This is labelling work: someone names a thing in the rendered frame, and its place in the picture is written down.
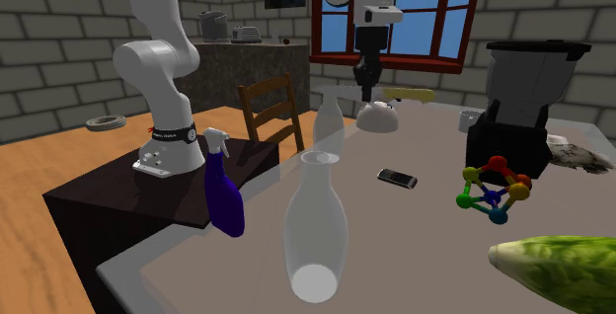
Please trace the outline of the colourful ball-and-stick toy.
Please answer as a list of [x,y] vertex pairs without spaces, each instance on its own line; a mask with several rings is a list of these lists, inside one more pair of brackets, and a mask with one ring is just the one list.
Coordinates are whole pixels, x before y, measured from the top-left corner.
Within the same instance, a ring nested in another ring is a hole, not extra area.
[[[500,173],[507,185],[499,190],[489,190],[480,180],[484,172]],[[507,160],[502,156],[492,156],[489,162],[480,167],[467,167],[462,171],[465,187],[456,198],[456,204],[463,209],[474,208],[484,212],[498,225],[507,223],[509,209],[516,201],[530,197],[531,179],[523,174],[515,174],[507,167]]]

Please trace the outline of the grey tyre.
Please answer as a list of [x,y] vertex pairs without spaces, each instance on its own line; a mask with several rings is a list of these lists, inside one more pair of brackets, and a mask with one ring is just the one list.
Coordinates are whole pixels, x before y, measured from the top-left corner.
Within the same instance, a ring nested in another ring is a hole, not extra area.
[[106,131],[120,128],[124,125],[126,125],[126,117],[122,115],[103,116],[86,121],[86,127],[90,131]]

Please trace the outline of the black blender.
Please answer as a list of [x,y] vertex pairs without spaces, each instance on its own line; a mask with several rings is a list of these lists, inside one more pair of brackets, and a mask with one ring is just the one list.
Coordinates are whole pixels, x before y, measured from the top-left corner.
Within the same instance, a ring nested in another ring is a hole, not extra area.
[[489,102],[469,127],[466,165],[479,168],[501,156],[512,172],[537,179],[552,160],[545,129],[549,107],[561,99],[591,46],[561,39],[505,40],[489,42],[487,49]]

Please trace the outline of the large clear glass bottle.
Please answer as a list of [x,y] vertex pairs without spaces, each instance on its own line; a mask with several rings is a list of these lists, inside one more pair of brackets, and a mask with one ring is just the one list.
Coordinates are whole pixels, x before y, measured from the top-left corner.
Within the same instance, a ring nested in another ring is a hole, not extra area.
[[332,154],[301,155],[301,182],[283,220],[286,271],[293,293],[308,303],[332,298],[348,248],[347,217],[331,184]]

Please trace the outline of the black remote control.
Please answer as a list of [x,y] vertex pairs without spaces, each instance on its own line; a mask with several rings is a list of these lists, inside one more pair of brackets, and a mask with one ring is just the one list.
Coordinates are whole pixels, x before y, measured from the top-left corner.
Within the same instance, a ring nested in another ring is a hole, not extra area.
[[418,183],[418,179],[416,177],[390,169],[380,170],[377,174],[377,179],[409,190],[413,189]]

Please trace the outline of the red framed window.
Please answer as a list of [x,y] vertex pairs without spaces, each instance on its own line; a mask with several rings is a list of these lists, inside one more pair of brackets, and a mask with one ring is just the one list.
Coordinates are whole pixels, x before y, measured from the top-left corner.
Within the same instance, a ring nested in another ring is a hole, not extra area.
[[[403,21],[388,28],[380,61],[387,69],[459,74],[478,0],[395,0]],[[312,63],[355,65],[353,2],[312,0]]]

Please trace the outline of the yellow banana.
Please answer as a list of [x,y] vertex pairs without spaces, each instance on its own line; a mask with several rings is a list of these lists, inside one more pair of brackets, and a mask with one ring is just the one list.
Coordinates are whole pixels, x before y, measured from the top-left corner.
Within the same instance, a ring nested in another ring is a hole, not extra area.
[[422,104],[430,103],[434,100],[435,94],[430,89],[414,88],[383,88],[386,98],[395,100],[415,100]]

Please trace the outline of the white and black speckled cloth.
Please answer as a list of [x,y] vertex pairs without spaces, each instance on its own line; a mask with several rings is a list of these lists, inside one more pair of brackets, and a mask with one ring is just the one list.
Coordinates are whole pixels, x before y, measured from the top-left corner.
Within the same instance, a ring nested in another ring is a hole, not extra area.
[[569,143],[564,136],[548,134],[546,143],[552,153],[551,164],[601,175],[615,170],[607,156]]

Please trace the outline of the white dome-shaped object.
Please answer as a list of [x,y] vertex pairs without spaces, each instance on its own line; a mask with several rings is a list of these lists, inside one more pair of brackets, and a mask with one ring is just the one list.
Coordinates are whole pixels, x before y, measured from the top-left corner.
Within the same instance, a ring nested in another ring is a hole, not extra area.
[[399,117],[390,104],[376,101],[361,108],[357,114],[356,126],[367,132],[394,132],[399,128]]

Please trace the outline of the small clear glass bottle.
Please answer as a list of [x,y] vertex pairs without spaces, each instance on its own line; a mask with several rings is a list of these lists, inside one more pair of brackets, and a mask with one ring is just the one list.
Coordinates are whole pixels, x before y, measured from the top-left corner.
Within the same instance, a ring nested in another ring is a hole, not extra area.
[[337,98],[325,94],[314,122],[314,148],[340,157],[345,140],[344,128],[344,116]]

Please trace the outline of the green lettuce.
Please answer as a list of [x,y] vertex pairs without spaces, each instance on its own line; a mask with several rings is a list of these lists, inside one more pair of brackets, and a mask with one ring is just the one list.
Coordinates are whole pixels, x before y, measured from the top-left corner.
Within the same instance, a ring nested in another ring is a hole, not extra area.
[[493,267],[577,314],[616,314],[616,237],[554,235],[497,244]]

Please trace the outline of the dark robot stand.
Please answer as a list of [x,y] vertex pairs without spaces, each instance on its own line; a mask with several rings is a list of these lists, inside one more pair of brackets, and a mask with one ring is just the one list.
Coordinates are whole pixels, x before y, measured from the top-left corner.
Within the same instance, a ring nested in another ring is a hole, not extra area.
[[133,150],[43,195],[97,314],[126,314],[96,267],[171,224],[204,228],[203,174],[157,178],[132,169]]

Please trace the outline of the dark stone counter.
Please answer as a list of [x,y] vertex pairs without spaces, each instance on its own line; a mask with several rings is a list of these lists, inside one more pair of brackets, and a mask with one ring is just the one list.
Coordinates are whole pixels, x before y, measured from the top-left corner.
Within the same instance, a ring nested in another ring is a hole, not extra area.
[[177,78],[179,92],[191,101],[192,111],[199,113],[219,107],[239,109],[237,87],[288,73],[298,111],[310,109],[309,47],[290,43],[204,42],[196,20],[184,20],[193,45],[200,55],[200,65],[192,74]]

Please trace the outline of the blue spray bottle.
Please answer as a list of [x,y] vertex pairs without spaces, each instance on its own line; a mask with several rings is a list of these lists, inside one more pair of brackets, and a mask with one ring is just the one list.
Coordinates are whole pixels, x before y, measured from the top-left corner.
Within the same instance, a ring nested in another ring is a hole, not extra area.
[[229,134],[209,127],[203,135],[208,146],[203,181],[210,222],[228,236],[240,237],[245,231],[243,199],[223,164],[223,157],[229,157],[225,143]]

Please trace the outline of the small white cup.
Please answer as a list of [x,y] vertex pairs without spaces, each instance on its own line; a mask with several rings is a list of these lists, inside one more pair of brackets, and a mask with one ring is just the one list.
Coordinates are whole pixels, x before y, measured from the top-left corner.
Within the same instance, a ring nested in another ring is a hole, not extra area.
[[467,133],[482,115],[480,111],[464,110],[459,113],[458,130]]

